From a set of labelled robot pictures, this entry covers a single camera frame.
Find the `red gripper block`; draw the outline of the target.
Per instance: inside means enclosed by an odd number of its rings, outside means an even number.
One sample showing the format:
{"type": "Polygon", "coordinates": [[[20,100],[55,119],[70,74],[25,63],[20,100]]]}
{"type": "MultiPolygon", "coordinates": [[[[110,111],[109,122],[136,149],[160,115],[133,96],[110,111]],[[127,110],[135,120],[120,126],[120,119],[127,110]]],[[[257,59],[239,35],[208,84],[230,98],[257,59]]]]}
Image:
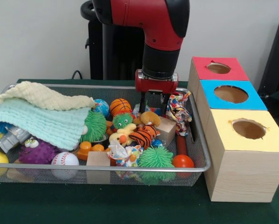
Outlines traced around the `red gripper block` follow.
{"type": "Polygon", "coordinates": [[[153,79],[146,76],[142,70],[135,72],[135,89],[141,92],[139,112],[146,111],[146,92],[161,93],[161,116],[165,116],[170,94],[174,93],[178,85],[178,74],[175,72],[168,79],[153,79]]]}

